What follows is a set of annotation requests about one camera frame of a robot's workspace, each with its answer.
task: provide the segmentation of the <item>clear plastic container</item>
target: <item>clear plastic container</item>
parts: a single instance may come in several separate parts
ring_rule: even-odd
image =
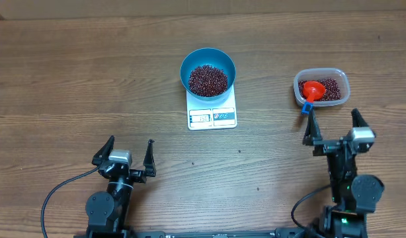
[[[318,81],[324,78],[332,78],[337,81],[340,88],[341,99],[332,101],[315,101],[313,106],[336,106],[343,104],[350,97],[350,85],[348,84],[348,79],[346,74],[340,69],[335,68],[316,68],[316,69],[305,69],[300,71],[294,78],[294,94],[296,96],[297,104],[303,106],[306,101],[298,90],[298,82],[300,81]]]

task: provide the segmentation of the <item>black cable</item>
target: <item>black cable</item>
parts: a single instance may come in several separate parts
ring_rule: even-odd
[[[42,215],[40,217],[40,221],[41,221],[41,224],[42,224],[42,233],[43,233],[44,238],[48,238],[47,233],[46,233],[46,228],[44,227],[44,210],[46,209],[46,205],[49,202],[49,199],[52,196],[52,194],[54,192],[56,192],[56,190],[59,189],[60,187],[62,187],[63,185],[65,185],[65,184],[67,184],[69,182],[72,182],[74,180],[83,178],[83,177],[85,177],[87,175],[90,175],[90,174],[96,172],[99,168],[100,168],[100,166],[90,170],[89,172],[83,173],[82,175],[78,175],[78,176],[73,177],[71,179],[68,179],[68,180],[66,180],[64,182],[61,182],[59,185],[57,185],[55,188],[53,188],[52,191],[49,192],[49,195],[47,195],[46,199],[44,200],[44,203],[43,203],[43,206],[42,206]]]
[[[302,202],[304,202],[304,201],[307,200],[308,198],[311,198],[312,196],[314,196],[314,195],[317,194],[318,192],[321,192],[321,191],[323,191],[323,190],[325,190],[325,189],[327,189],[327,188],[330,188],[330,187],[331,187],[331,185],[328,184],[328,185],[326,185],[326,186],[323,186],[323,187],[321,187],[321,188],[318,188],[318,189],[314,190],[313,192],[311,192],[311,193],[309,193],[308,195],[304,196],[302,199],[298,200],[298,202],[296,202],[296,204],[294,205],[293,209],[291,210],[291,219],[294,221],[294,223],[295,223],[298,227],[300,227],[300,228],[304,229],[305,231],[307,231],[308,233],[313,233],[313,234],[314,234],[316,237],[318,237],[318,238],[324,238],[324,237],[323,237],[322,235],[316,233],[316,232],[313,232],[313,231],[312,231],[311,229],[309,229],[308,227],[306,227],[306,226],[300,224],[300,223],[294,218],[294,212],[296,211],[296,208],[297,208]]]

